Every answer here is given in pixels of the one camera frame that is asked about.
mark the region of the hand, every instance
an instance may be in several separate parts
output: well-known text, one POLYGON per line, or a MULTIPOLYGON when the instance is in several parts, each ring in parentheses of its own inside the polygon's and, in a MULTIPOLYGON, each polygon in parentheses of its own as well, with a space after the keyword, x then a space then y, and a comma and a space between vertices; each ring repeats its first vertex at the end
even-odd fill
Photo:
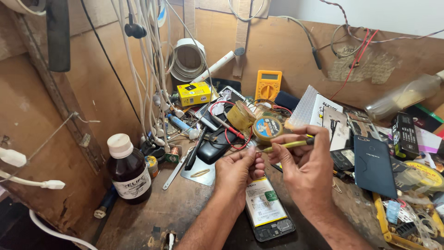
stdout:
POLYGON ((307 125, 293 130, 295 134, 281 135, 271 142, 273 152, 269 162, 282 165, 287 190, 305 217, 322 213, 333 206, 333 160, 327 129, 307 125), (315 136, 314 145, 286 149, 280 144, 306 140, 315 136))
POLYGON ((264 176, 265 164, 254 146, 216 162, 216 181, 213 195, 225 195, 235 205, 238 215, 245 207, 245 189, 253 180, 264 176))

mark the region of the yellow multimeter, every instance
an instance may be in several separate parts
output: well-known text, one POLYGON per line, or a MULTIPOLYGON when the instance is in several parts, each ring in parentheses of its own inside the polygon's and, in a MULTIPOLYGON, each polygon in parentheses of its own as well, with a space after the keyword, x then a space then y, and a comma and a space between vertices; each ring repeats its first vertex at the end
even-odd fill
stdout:
POLYGON ((281 71, 259 70, 256 83, 255 99, 267 99, 274 101, 281 88, 281 71))

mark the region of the wooden workbench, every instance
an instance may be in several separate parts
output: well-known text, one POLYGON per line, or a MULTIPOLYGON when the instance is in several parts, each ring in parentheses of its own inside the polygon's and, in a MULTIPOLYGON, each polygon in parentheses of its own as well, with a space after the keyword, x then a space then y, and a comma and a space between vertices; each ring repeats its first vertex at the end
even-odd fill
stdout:
MULTIPOLYGON (((184 137, 175 143, 182 145, 184 152, 193 145, 184 137)), ((117 200, 96 245, 98 249, 162 249, 167 233, 176 233, 178 239, 183 237, 210 198, 213 186, 185 179, 179 172, 169 188, 163 190, 163 184, 175 166, 172 163, 159 166, 161 171, 153 180, 152 194, 147 202, 131 206, 123 199, 117 200)), ((265 173, 294 220, 296 231, 269 242, 257 242, 247 215, 243 212, 228 236, 224 249, 329 249, 327 242, 291 200, 282 173, 268 163, 265 173)), ((382 236, 376 219, 376 208, 370 196, 353 183, 346 184, 337 178, 335 181, 342 193, 332 189, 334 201, 355 229, 375 248, 390 249, 382 236)))

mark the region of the smartphone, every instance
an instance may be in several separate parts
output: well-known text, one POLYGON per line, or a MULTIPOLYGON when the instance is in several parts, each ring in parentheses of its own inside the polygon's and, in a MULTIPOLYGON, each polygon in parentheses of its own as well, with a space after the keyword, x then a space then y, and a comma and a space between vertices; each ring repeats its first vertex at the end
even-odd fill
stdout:
MULTIPOLYGON (((231 90, 231 99, 228 100, 229 102, 235 103, 236 101, 245 101, 246 100, 244 96, 242 96, 239 92, 237 92, 236 90, 234 90, 234 88, 232 88, 230 86, 226 86, 225 88, 223 88, 222 91, 219 92, 219 94, 224 92, 225 90, 231 90)), ((198 111, 196 111, 196 113, 194 115, 197 118, 200 118, 202 116, 202 114, 206 111, 207 105, 208 104, 203 105, 198 111)), ((217 115, 217 117, 219 119, 221 119, 222 121, 226 121, 226 117, 223 113, 220 115, 217 115)), ((215 121, 211 117, 210 111, 206 112, 200 121, 213 131, 218 130, 222 126, 219 122, 215 121)))
POLYGON ((355 135, 354 151, 356 185, 390 198, 398 198, 387 144, 355 135))
POLYGON ((246 212, 259 242, 271 240, 296 230, 267 176, 254 180, 246 189, 246 212))

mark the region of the black earphone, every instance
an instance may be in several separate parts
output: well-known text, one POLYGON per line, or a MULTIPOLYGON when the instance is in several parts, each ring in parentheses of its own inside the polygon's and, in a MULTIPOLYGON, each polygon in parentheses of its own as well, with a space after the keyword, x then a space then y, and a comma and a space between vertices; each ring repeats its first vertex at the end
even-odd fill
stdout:
MULTIPOLYGON (((127 0, 128 9, 130 9, 130 3, 127 0)), ((134 38, 140 39, 146 37, 148 32, 145 27, 140 24, 135 24, 133 22, 133 15, 131 13, 128 14, 128 19, 130 20, 129 24, 125 24, 125 34, 127 36, 133 36, 134 38)))

